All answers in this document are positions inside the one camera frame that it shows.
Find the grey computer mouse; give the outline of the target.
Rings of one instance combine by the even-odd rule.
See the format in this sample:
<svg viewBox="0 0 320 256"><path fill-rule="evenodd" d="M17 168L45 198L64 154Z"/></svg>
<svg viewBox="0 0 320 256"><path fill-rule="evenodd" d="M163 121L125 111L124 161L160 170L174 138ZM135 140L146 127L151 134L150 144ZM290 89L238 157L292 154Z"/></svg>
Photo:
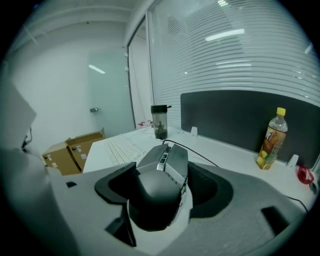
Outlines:
<svg viewBox="0 0 320 256"><path fill-rule="evenodd" d="M136 167L130 219L142 230L165 230L175 219L188 181L188 152L179 145L153 147Z"/></svg>

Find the brown cardboard box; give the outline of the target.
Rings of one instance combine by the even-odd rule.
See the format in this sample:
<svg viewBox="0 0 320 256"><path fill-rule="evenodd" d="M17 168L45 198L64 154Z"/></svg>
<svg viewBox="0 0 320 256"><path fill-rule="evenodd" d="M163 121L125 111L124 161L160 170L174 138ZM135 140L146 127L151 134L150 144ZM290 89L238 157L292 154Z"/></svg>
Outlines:
<svg viewBox="0 0 320 256"><path fill-rule="evenodd" d="M80 166L65 142L52 145L42 154L42 158L48 167L58 169L63 176L82 173Z"/></svg>
<svg viewBox="0 0 320 256"><path fill-rule="evenodd" d="M105 139L104 128L75 138L68 138L65 141L81 171L84 170L92 144L103 139Z"/></svg>

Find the dark grey desk divider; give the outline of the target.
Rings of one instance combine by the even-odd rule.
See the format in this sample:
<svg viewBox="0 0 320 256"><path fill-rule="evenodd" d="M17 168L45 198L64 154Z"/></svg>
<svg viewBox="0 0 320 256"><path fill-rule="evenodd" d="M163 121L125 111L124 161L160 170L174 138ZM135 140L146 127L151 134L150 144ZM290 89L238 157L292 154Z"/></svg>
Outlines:
<svg viewBox="0 0 320 256"><path fill-rule="evenodd" d="M181 128L252 152L263 144L267 127L284 108L288 125L278 159L311 169L320 156L320 107L289 96L246 90L209 90L180 96Z"/></svg>

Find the small red plastic item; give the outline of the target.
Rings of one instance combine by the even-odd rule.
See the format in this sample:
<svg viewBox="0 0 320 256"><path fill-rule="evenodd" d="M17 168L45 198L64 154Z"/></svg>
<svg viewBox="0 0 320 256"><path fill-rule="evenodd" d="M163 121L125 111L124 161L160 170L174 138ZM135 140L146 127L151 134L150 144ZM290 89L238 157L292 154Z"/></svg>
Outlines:
<svg viewBox="0 0 320 256"><path fill-rule="evenodd" d="M314 182L315 178L312 172L305 166L300 166L297 171L299 181L304 185L309 185Z"/></svg>

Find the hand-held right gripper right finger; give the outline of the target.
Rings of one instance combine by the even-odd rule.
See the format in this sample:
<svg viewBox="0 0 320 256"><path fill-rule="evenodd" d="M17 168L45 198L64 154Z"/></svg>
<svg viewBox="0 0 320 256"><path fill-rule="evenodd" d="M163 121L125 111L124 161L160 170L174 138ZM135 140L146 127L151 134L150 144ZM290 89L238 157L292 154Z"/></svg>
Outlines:
<svg viewBox="0 0 320 256"><path fill-rule="evenodd" d="M295 233L305 212L267 182L188 163L189 222L159 256L271 256Z"/></svg>

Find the small round grey lid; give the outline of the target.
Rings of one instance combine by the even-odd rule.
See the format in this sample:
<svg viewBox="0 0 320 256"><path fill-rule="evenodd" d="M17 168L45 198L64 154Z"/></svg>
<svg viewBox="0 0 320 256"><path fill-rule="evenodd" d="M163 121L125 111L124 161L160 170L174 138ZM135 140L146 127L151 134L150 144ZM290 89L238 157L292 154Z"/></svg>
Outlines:
<svg viewBox="0 0 320 256"><path fill-rule="evenodd" d="M312 193L317 195L320 192L320 180L312 182L309 187Z"/></svg>

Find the frosted glass door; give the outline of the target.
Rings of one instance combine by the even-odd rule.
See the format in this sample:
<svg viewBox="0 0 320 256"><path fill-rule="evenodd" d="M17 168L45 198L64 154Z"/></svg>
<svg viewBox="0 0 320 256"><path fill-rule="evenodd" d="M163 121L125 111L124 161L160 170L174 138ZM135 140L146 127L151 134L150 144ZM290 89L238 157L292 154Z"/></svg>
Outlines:
<svg viewBox="0 0 320 256"><path fill-rule="evenodd" d="M104 128L107 138L131 132L135 129L127 57L122 47L98 50L88 58L88 88L91 96L91 112L99 130Z"/></svg>

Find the white window blinds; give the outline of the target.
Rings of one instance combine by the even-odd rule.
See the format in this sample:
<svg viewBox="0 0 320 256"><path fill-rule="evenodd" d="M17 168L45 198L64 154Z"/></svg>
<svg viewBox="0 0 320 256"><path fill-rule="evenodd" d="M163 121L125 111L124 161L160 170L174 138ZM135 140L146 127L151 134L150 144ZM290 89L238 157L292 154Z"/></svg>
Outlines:
<svg viewBox="0 0 320 256"><path fill-rule="evenodd" d="M155 0L147 11L153 100L244 90L320 107L320 59L277 0Z"/></svg>

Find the person's patterned white shirt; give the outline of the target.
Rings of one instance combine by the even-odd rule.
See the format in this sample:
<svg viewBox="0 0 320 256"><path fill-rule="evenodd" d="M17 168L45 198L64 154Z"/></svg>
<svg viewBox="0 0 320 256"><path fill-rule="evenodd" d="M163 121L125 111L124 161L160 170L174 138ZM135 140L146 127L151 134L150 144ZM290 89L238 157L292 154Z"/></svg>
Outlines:
<svg viewBox="0 0 320 256"><path fill-rule="evenodd" d="M22 151L35 111L0 85L0 256L78 256L42 161Z"/></svg>

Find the black lidded tumbler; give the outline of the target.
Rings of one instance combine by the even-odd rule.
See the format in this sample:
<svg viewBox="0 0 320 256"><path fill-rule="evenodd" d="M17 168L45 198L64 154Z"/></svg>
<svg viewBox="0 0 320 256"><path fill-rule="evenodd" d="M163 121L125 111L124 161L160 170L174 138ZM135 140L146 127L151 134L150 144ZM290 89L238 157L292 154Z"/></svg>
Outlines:
<svg viewBox="0 0 320 256"><path fill-rule="evenodd" d="M171 105L152 105L150 107L156 139L165 140L168 137L167 113L171 107Z"/></svg>

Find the yellow capped tea bottle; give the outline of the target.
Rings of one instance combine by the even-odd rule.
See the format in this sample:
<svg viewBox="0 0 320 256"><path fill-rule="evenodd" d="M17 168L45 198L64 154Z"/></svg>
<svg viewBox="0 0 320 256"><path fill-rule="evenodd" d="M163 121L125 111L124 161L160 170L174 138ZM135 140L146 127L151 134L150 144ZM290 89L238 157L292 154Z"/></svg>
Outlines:
<svg viewBox="0 0 320 256"><path fill-rule="evenodd" d="M256 163L262 170L268 170L277 159L288 132L285 120L286 109L278 107L276 116L269 121L263 144Z"/></svg>

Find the white keyboard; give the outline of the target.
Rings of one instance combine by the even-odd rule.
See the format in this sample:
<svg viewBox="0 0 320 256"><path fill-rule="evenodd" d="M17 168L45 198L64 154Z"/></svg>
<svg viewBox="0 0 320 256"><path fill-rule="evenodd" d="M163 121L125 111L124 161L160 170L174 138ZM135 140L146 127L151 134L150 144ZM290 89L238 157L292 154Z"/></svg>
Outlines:
<svg viewBox="0 0 320 256"><path fill-rule="evenodd" d="M107 138L103 141L106 153L113 166L135 162L139 164L147 153L162 140L152 135L135 135L126 137L124 134Z"/></svg>

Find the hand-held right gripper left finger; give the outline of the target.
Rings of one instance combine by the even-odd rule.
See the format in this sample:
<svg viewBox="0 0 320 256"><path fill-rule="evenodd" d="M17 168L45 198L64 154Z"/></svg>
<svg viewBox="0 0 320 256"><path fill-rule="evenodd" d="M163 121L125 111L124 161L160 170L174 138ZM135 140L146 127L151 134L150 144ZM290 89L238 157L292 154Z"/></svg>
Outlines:
<svg viewBox="0 0 320 256"><path fill-rule="evenodd" d="M60 214L70 230L59 256L150 256L138 250L127 199L113 191L132 190L135 163L84 174L62 176L49 170Z"/></svg>

